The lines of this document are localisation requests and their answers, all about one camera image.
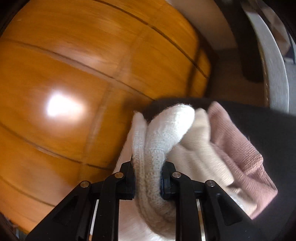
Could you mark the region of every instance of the pink fabric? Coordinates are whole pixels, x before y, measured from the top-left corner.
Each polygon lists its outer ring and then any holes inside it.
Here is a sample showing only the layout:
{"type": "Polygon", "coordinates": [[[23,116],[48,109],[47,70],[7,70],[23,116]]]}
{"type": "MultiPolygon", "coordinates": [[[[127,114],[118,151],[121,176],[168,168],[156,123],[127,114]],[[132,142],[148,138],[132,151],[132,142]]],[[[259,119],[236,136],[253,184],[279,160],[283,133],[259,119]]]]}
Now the pink fabric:
{"type": "Polygon", "coordinates": [[[264,170],[263,157],[233,124],[224,108],[213,102],[207,112],[214,150],[232,172],[235,185],[257,203],[250,216],[254,219],[277,195],[277,188],[264,170]]]}

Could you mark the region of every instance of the white curved edge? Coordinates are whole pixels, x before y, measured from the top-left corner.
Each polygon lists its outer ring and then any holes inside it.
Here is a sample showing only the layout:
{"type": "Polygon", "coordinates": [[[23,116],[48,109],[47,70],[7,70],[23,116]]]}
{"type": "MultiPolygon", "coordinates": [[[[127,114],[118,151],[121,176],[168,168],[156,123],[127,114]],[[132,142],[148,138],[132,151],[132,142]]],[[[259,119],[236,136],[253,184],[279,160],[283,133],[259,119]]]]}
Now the white curved edge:
{"type": "Polygon", "coordinates": [[[250,6],[242,4],[257,35],[263,60],[264,88],[269,107],[289,112],[289,83],[281,52],[268,26],[250,6]]]}

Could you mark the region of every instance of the clothing pile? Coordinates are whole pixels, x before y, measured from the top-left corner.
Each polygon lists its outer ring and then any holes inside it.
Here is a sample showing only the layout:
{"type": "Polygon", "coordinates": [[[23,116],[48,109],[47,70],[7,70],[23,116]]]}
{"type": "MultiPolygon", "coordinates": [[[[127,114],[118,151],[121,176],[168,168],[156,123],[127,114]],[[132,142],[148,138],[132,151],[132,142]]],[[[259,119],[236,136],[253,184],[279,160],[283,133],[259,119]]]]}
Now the clothing pile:
{"type": "Polygon", "coordinates": [[[176,207],[160,196],[165,161],[192,180],[214,180],[253,219],[277,195],[263,157],[213,102],[172,106],[147,123],[135,113],[114,172],[132,157],[136,197],[120,201],[119,240],[174,240],[176,207]]]}

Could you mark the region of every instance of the screw head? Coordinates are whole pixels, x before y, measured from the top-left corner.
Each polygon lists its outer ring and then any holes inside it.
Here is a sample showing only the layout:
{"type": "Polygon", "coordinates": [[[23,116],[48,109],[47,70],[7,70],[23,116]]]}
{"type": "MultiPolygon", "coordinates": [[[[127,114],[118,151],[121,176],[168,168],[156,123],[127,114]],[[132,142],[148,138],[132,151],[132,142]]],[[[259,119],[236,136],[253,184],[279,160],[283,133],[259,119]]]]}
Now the screw head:
{"type": "Polygon", "coordinates": [[[80,186],[82,188],[87,188],[89,186],[89,182],[88,181],[83,181],[83,182],[80,183],[80,186]]]}
{"type": "Polygon", "coordinates": [[[213,186],[215,186],[215,182],[213,181],[213,180],[208,180],[207,181],[207,185],[209,186],[209,187],[213,187],[213,186]]]}
{"type": "Polygon", "coordinates": [[[114,174],[114,176],[115,176],[116,178],[122,178],[124,175],[123,175],[122,172],[117,172],[117,173],[114,174]]]}
{"type": "Polygon", "coordinates": [[[173,172],[173,175],[172,176],[175,177],[175,178],[179,178],[179,177],[181,177],[181,173],[179,173],[179,172],[173,172]]]}

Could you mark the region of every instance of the white plush fabric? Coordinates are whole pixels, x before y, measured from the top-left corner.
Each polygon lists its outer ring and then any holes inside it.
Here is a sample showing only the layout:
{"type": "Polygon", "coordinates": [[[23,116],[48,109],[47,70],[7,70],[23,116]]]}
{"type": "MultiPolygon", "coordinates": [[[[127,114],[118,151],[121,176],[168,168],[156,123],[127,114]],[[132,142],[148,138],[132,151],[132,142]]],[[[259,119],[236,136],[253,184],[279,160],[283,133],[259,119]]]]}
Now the white plush fabric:
{"type": "Polygon", "coordinates": [[[233,176],[210,145],[210,126],[202,109],[194,111],[188,105],[176,105],[148,125],[143,115],[136,113],[115,172],[131,157],[136,197],[120,201],[120,241],[175,239],[174,202],[159,195],[160,173],[166,159],[193,180],[215,180],[245,212],[256,208],[239,188],[229,187],[233,176]]]}

